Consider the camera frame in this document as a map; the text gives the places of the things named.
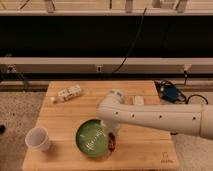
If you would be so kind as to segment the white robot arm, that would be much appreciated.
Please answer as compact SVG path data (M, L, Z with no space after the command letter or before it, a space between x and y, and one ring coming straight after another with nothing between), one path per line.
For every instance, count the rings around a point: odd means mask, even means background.
M213 105L127 105L124 94L112 89L96 111L107 132L132 124L213 140Z

